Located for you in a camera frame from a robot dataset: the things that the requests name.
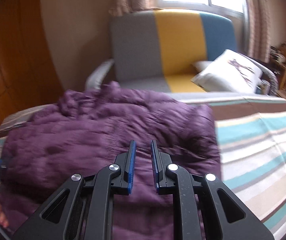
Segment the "window frame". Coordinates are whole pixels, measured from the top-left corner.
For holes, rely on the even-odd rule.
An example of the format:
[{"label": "window frame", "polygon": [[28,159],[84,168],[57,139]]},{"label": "window frame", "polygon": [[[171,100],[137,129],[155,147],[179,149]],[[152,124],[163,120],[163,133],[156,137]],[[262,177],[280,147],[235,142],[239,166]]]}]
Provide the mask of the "window frame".
[{"label": "window frame", "polygon": [[209,5],[203,3],[191,3],[191,2],[178,2],[178,1],[163,1],[155,0],[156,7],[160,8],[180,8],[180,9],[190,9],[203,12],[214,13],[222,16],[232,16],[236,18],[243,18],[247,13],[246,1],[243,1],[243,12],[234,11],[225,7],[212,4],[211,0],[208,0]]}]

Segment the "purple blanket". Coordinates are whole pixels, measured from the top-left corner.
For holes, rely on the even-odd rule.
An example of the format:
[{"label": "purple blanket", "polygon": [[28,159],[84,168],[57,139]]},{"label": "purple blanket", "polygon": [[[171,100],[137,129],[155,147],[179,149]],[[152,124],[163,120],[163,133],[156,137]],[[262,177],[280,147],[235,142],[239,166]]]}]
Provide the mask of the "purple blanket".
[{"label": "purple blanket", "polygon": [[220,177],[220,158],[209,106],[188,106],[166,94],[121,89],[67,91],[10,132],[0,203],[15,231],[69,176],[88,176],[137,143],[130,196],[115,195],[113,240],[173,239],[172,197],[156,194],[150,143],[197,175]]}]

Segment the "sofa armrest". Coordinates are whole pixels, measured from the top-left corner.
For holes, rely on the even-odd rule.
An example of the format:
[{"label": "sofa armrest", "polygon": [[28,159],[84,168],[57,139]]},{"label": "sofa armrest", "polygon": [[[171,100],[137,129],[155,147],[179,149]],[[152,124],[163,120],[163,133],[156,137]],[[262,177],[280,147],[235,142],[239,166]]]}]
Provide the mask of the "sofa armrest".
[{"label": "sofa armrest", "polygon": [[98,68],[96,68],[96,70],[94,70],[86,80],[85,91],[93,88],[99,89],[113,64],[114,59],[109,59],[103,62]]}]

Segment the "bed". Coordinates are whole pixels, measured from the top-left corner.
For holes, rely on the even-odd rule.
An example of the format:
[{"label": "bed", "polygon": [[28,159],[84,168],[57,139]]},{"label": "bed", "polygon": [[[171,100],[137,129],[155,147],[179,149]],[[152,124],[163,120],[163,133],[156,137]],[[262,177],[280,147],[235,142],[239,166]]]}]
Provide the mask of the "bed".
[{"label": "bed", "polygon": [[[286,100],[236,93],[174,93],[213,109],[223,182],[273,233],[286,239]],[[20,111],[0,126],[0,154],[10,130],[45,106]]]}]

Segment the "black gripper frame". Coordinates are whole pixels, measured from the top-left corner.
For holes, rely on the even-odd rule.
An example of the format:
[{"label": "black gripper frame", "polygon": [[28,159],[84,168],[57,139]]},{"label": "black gripper frame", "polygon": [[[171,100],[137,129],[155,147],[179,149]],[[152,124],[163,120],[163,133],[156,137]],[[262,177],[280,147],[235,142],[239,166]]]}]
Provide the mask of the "black gripper frame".
[{"label": "black gripper frame", "polygon": [[198,196],[206,240],[273,240],[272,233],[214,174],[190,174],[173,164],[170,155],[151,143],[156,191],[173,195],[174,240],[201,240],[195,194]]},{"label": "black gripper frame", "polygon": [[111,240],[113,195],[133,186],[136,143],[97,174],[74,174],[24,224],[12,240]]}]

